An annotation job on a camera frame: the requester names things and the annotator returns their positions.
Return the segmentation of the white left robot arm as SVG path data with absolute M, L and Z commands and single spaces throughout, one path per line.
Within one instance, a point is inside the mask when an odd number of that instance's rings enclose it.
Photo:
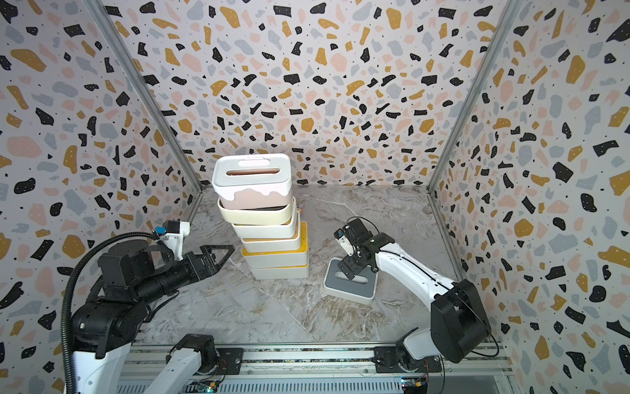
M 162 241 L 129 233 L 93 248 L 73 270 L 62 302 L 61 340 L 67 393 L 115 392 L 140 327 L 180 294 L 224 267 L 232 245 L 206 245 L 177 259 Z M 96 257 L 101 277 L 84 305 L 72 310 L 82 269 Z

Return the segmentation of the light bamboo lid tissue box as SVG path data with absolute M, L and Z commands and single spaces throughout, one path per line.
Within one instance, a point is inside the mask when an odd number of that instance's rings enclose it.
M 242 239 L 244 248 L 249 254 L 296 251 L 302 246 L 304 235 L 308 233 L 308 225 L 302 221 L 296 227 L 292 238 L 287 239 Z

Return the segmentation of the dark brown lid tissue box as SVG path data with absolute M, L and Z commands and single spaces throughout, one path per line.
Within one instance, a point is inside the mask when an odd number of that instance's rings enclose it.
M 295 211 L 295 197 L 285 206 L 268 207 L 261 209 L 228 209 L 224 208 L 221 200 L 217 207 L 223 219 L 235 225 L 246 226 L 275 226 L 288 223 Z

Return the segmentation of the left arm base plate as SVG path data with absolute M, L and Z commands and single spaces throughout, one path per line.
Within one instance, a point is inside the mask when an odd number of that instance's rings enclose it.
M 183 347 L 170 353 L 167 371 L 184 373 L 188 377 L 236 376 L 241 372 L 244 349 L 235 347 L 219 347 L 212 349 L 194 349 Z

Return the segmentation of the white pink tissue box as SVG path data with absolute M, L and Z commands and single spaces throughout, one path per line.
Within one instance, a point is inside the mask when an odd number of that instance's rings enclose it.
M 215 164 L 212 186 L 231 210 L 284 207 L 292 202 L 292 169 L 286 154 L 225 156 Z

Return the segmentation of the grey lid tissue box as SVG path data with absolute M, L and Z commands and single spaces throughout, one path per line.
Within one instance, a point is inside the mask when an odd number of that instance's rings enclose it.
M 348 279 L 338 267 L 341 259 L 332 258 L 323 280 L 323 295 L 334 296 L 362 305 L 371 305 L 377 293 L 378 274 L 369 267 Z

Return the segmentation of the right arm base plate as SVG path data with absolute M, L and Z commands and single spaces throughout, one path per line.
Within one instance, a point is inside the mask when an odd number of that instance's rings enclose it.
M 426 374 L 442 371 L 439 357 L 417 360 L 403 346 L 376 346 L 371 361 L 378 374 Z

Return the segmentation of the yellow lid tissue box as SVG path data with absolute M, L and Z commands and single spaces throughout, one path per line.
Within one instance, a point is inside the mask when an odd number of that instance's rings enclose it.
M 308 233 L 304 235 L 302 246 L 296 251 L 249 254 L 242 249 L 242 256 L 251 269 L 268 269 L 308 265 Z
M 304 279 L 309 275 L 309 266 L 251 269 L 257 280 Z

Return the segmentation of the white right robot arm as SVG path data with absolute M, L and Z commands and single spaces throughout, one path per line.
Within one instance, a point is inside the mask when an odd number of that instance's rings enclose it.
M 492 338 L 487 313 L 477 288 L 467 279 L 457 282 L 430 269 L 407 253 L 391 236 L 372 233 L 353 217 L 334 237 L 346 256 L 338 263 L 352 280 L 369 268 L 389 274 L 428 307 L 430 326 L 415 328 L 395 343 L 394 364 L 414 372 L 436 356 L 459 363 L 487 338 Z

